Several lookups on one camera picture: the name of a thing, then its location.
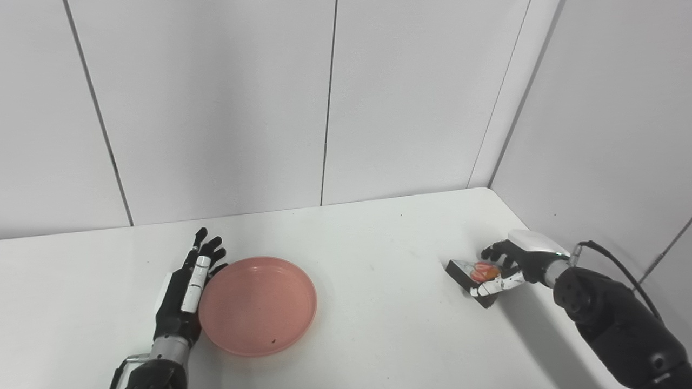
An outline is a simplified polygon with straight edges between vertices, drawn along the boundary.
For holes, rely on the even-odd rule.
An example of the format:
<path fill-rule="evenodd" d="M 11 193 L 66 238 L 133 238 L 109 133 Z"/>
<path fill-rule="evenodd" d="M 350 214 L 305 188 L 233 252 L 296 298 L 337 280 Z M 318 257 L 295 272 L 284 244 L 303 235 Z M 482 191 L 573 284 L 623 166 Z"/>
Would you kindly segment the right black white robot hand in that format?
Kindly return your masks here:
<path fill-rule="evenodd" d="M 570 265 L 570 253 L 544 234 L 513 230 L 507 239 L 495 242 L 480 253 L 483 263 L 499 266 L 491 280 L 472 286 L 472 297 L 484 297 L 512 290 L 524 283 L 541 283 L 553 288 Z"/>

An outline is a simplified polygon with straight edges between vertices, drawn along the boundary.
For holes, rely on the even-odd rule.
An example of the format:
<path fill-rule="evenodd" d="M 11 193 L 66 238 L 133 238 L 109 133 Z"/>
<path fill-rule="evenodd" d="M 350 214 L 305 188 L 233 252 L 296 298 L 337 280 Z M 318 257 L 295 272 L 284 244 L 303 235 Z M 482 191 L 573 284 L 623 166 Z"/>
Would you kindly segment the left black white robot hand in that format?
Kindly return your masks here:
<path fill-rule="evenodd" d="M 162 303 L 155 317 L 153 340 L 180 337 L 192 347 L 201 335 L 199 303 L 211 279 L 227 266 L 222 259 L 227 251 L 222 248 L 222 237 L 205 241 L 206 227 L 195 234 L 192 248 L 181 267 L 171 274 Z"/>

